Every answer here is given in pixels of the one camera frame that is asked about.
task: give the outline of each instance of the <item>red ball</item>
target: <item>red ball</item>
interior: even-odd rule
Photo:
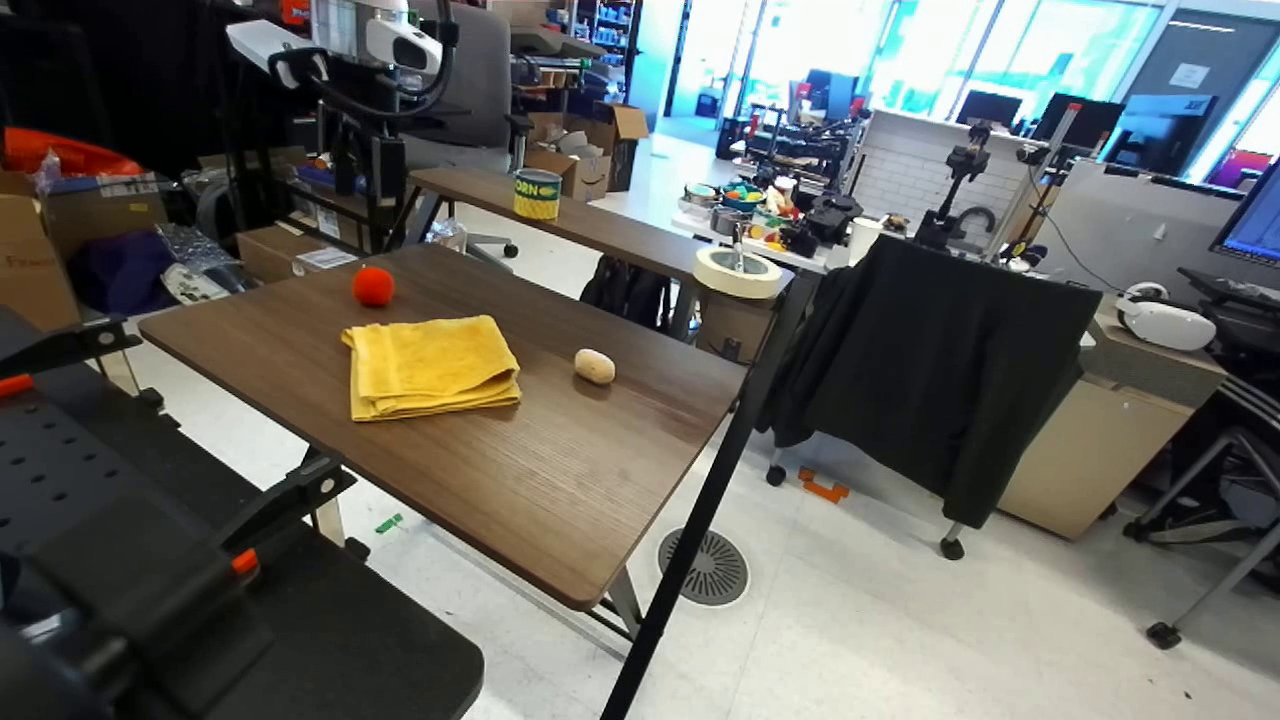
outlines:
[[[354,276],[350,276],[350,297],[365,307],[387,307],[390,297],[395,297],[395,276],[387,267],[361,263]]]

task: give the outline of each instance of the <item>yellow cloth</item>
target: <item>yellow cloth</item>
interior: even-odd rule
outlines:
[[[519,364],[491,317],[349,327],[350,421],[519,402]]]

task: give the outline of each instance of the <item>black cloth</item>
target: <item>black cloth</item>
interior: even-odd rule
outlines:
[[[1079,377],[1095,291],[878,240],[821,279],[754,427],[851,440],[979,529]]]

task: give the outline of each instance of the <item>white floor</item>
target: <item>white floor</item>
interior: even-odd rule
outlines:
[[[658,220],[680,181],[709,167],[709,152],[652,140],[634,188],[609,202]],[[556,291],[578,291],[591,273],[583,249],[478,210],[459,225],[517,234],[513,267]],[[136,349],[131,364],[182,430],[246,479],[272,483],[298,458],[297,436],[165,353]],[[1280,594],[1245,584],[1174,652],[1138,636],[1217,579],[1227,550],[1138,549],[1116,516],[1084,543],[994,516],[966,534],[966,559],[949,563],[932,549],[942,530],[934,496],[840,443],[807,454],[856,491],[827,504],[797,483],[766,486],[763,443],[753,448],[714,521],[753,584],[730,609],[676,609],[633,715],[1280,715]],[[641,594],[657,588],[657,543],[680,529],[709,458],[710,448],[633,555]],[[390,584],[485,647],[474,720],[599,715],[620,640],[366,483],[349,491],[342,521]]]

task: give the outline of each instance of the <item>floor drain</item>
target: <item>floor drain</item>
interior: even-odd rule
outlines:
[[[670,563],[676,543],[680,543],[680,530],[663,534],[657,550],[663,567]],[[691,602],[730,602],[745,594],[745,588],[746,588],[745,550],[736,550],[724,534],[709,530],[680,594]]]

